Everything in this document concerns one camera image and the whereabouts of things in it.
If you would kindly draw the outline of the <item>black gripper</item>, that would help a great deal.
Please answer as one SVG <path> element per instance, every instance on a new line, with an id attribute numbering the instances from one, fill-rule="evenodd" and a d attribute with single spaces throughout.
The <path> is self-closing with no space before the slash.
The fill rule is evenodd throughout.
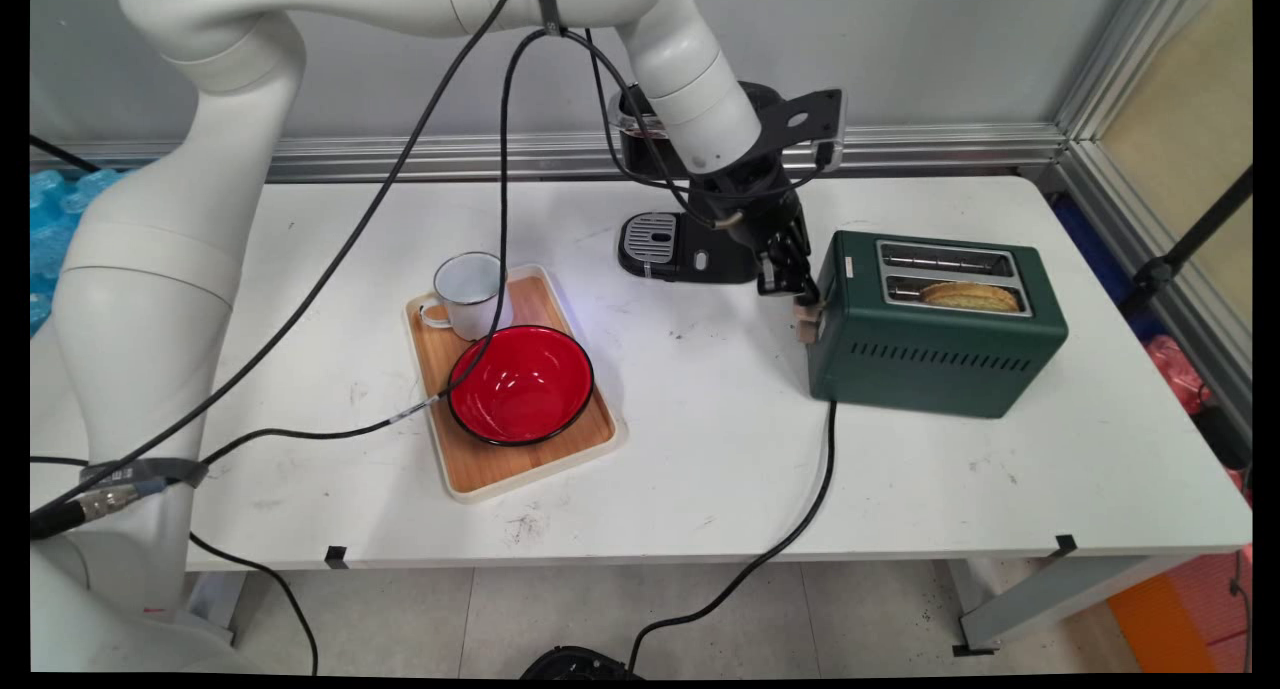
<path id="1" fill-rule="evenodd" d="M 759 296 L 794 296 L 800 306 L 820 301 L 803 206 L 781 152 L 763 152 L 701 174 L 700 216 L 758 255 Z"/>

